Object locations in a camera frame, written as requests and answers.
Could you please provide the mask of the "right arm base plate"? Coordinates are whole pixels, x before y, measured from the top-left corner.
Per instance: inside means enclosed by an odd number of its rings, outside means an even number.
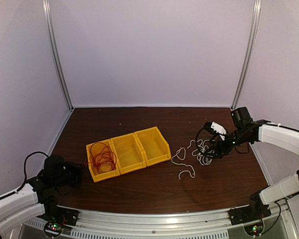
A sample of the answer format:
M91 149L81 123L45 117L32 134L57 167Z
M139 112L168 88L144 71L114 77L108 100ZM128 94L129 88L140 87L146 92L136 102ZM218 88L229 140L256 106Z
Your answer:
M269 217L271 211L268 208L261 209L259 212L252 212L249 206L236 208L232 207L228 211L231 225L245 224L252 221L260 220L263 217Z

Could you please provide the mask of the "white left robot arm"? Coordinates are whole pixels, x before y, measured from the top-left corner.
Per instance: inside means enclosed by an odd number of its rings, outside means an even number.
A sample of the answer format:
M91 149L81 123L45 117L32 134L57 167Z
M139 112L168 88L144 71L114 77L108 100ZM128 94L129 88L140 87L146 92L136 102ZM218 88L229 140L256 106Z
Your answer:
M64 227L76 225L78 211L58 206L56 194L64 187L75 188L81 182L84 164L65 161L59 155L48 156L43 169L32 178L25 177L16 189L0 196L0 237L23 223L43 217L50 231L60 234Z

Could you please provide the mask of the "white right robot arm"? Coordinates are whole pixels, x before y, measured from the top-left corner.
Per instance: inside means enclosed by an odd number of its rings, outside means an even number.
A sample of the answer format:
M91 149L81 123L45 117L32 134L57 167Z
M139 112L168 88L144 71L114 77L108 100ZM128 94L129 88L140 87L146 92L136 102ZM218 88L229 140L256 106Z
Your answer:
M246 107L231 111L235 129L227 131L212 121L205 124L212 134L206 155L223 158L244 143L251 144L270 180L267 188L250 197L246 216L255 220L266 213L268 205L299 194L299 130L269 120L253 120Z

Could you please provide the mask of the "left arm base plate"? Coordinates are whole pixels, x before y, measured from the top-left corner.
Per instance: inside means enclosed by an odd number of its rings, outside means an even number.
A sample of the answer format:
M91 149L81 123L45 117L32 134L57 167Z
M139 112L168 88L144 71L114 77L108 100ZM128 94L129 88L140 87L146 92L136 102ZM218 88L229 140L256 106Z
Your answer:
M38 216L47 222L58 223L66 226L76 226L79 211L60 206L46 206L45 213Z

